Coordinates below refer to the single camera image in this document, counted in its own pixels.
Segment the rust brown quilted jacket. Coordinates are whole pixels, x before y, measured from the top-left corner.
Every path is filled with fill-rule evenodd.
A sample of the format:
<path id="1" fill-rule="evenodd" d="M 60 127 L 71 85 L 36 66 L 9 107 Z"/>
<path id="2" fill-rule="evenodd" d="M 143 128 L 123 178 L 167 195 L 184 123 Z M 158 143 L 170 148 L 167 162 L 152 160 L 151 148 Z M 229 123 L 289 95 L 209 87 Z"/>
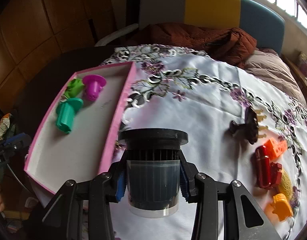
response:
<path id="1" fill-rule="evenodd" d="M 257 40 L 240 28 L 212 29 L 184 23 L 159 23 L 148 25 L 141 34 L 145 43 L 203 50 L 214 60 L 242 69 L 257 46 Z"/>

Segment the purple plastic flanged cup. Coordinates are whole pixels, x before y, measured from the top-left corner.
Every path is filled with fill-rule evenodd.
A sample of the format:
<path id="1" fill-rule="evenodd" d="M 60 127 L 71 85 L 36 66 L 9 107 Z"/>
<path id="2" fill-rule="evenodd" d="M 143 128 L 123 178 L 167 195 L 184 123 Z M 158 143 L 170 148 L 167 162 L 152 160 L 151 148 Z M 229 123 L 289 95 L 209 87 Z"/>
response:
<path id="1" fill-rule="evenodd" d="M 96 74 L 85 76 L 82 82 L 85 85 L 85 98 L 89 101 L 95 101 L 106 86 L 106 79 Z"/>

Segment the pink white shallow box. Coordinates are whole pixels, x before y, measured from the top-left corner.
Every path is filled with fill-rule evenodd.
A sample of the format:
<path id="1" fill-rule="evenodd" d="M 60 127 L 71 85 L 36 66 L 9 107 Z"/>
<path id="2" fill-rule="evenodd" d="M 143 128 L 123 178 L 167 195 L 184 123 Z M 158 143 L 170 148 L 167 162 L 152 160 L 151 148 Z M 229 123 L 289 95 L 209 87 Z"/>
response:
<path id="1" fill-rule="evenodd" d="M 72 78 L 97 74 L 107 80 L 98 99 L 85 102 L 64 134 L 56 127 L 56 108 L 64 89 L 47 110 L 30 145 L 24 171 L 52 194 L 68 179 L 83 182 L 108 171 L 128 94 L 136 76 L 133 62 L 108 64 L 76 72 Z"/>

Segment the orange connected cube blocks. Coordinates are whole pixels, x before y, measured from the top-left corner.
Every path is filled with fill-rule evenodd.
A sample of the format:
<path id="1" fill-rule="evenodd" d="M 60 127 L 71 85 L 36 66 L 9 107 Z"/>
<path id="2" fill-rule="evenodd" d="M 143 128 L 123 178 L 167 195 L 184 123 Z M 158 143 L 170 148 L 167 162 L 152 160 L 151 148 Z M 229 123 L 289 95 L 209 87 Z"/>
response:
<path id="1" fill-rule="evenodd" d="M 274 138 L 270 138 L 264 143 L 266 147 L 266 153 L 271 161 L 279 158 L 288 148 L 287 142 L 285 140 L 276 141 Z"/>

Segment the red metallic cylinder toy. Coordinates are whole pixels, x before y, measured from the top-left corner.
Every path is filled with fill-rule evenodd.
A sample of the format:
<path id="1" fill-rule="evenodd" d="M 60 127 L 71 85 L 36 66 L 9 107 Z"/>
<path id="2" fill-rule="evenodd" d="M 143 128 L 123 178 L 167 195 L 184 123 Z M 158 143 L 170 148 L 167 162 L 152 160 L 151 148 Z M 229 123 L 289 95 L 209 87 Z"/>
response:
<path id="1" fill-rule="evenodd" d="M 258 187 L 266 190 L 277 187 L 282 179 L 282 165 L 270 160 L 265 146 L 256 148 L 254 160 Z"/>

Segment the black lidded transparent jar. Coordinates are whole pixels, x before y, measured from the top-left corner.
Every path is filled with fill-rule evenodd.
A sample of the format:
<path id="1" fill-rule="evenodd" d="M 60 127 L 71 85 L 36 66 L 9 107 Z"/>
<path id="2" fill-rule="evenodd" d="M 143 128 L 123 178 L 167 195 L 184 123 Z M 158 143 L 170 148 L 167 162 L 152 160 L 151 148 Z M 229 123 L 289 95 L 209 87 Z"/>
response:
<path id="1" fill-rule="evenodd" d="M 188 134 L 177 129 L 140 128 L 122 131 L 130 211 L 163 218 L 179 209 L 181 146 Z"/>

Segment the brown massage comb brush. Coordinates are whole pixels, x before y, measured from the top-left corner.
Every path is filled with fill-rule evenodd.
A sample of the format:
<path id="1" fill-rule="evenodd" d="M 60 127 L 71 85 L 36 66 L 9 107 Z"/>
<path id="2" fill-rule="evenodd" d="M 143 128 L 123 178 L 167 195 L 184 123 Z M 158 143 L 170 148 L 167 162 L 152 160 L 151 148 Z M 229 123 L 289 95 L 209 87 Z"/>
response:
<path id="1" fill-rule="evenodd" d="M 258 120 L 260 120 L 262 117 L 263 116 L 258 117 L 256 111 L 249 106 L 245 110 L 245 122 L 243 124 L 238 124 L 232 120 L 228 130 L 232 135 L 241 131 L 244 139 L 253 145 L 259 138 L 263 138 L 263 136 L 259 135 L 259 131 L 268 129 L 268 126 L 260 126 L 258 124 Z"/>

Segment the orange plastic comb clip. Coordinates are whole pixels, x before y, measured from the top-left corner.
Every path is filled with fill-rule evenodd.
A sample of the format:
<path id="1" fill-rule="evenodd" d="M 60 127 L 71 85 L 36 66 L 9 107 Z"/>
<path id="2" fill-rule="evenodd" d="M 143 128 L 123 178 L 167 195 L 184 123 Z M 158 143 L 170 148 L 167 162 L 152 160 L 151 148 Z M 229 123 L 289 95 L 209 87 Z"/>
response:
<path id="1" fill-rule="evenodd" d="M 283 193 L 278 193 L 274 195 L 272 198 L 272 202 L 266 205 L 264 211 L 268 219 L 273 224 L 283 222 L 287 218 L 290 218 L 294 215 L 289 201 Z"/>

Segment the white embroidered floral tablecloth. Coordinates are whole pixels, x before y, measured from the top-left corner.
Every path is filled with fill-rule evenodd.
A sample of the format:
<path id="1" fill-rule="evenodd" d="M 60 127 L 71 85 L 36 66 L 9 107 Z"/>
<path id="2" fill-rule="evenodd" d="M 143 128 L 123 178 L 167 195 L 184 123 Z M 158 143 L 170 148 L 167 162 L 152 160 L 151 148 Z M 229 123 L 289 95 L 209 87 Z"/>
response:
<path id="1" fill-rule="evenodd" d="M 296 99 L 242 69 L 216 61 L 202 50 L 160 44 L 116 48 L 104 64 L 132 61 L 136 77 L 127 98 L 122 129 L 171 128 L 185 131 L 187 161 L 217 181 L 239 180 L 262 208 L 273 191 L 256 187 L 255 145 L 228 131 L 244 122 L 252 107 L 260 126 L 257 145 L 286 141 L 278 158 L 292 184 L 294 215 L 272 223 L 282 239 L 296 239 L 307 223 L 307 109 Z"/>

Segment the lime green plastic gadget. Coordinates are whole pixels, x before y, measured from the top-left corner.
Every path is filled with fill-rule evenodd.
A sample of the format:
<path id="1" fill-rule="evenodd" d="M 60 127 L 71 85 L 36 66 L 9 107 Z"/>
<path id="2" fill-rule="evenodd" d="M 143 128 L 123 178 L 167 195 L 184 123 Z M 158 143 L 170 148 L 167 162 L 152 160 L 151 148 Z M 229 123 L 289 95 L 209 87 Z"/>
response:
<path id="1" fill-rule="evenodd" d="M 63 96 L 66 99 L 75 98 L 83 89 L 85 85 L 83 84 L 82 79 L 72 79 L 64 91 Z"/>

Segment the yellow perforated oval case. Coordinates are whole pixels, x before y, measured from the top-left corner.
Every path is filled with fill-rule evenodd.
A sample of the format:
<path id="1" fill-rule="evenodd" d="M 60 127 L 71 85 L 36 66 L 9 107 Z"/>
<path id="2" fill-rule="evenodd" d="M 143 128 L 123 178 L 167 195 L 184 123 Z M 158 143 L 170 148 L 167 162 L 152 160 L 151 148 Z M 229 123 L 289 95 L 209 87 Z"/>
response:
<path id="1" fill-rule="evenodd" d="M 288 201 L 292 198 L 292 183 L 286 170 L 282 169 L 281 182 L 277 186 L 277 191 L 286 196 Z"/>

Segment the beige pink quilted blanket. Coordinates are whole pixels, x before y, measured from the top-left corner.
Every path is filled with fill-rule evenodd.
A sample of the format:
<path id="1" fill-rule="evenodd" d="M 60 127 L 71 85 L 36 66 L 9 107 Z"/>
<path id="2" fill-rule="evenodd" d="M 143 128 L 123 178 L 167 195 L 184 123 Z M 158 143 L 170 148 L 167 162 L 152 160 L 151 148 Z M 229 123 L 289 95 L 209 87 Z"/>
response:
<path id="1" fill-rule="evenodd" d="M 245 61 L 245 71 L 296 98 L 307 107 L 304 95 L 289 67 L 274 50 L 256 48 Z"/>

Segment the teal green plastic cup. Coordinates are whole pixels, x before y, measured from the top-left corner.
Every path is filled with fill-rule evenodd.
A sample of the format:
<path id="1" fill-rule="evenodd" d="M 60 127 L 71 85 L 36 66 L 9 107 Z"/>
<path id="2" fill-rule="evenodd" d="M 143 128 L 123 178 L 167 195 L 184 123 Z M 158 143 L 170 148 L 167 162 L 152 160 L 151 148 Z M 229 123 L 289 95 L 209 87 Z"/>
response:
<path id="1" fill-rule="evenodd" d="M 60 102 L 56 108 L 56 127 L 63 133 L 69 134 L 73 129 L 74 118 L 83 107 L 81 98 L 70 98 Z"/>

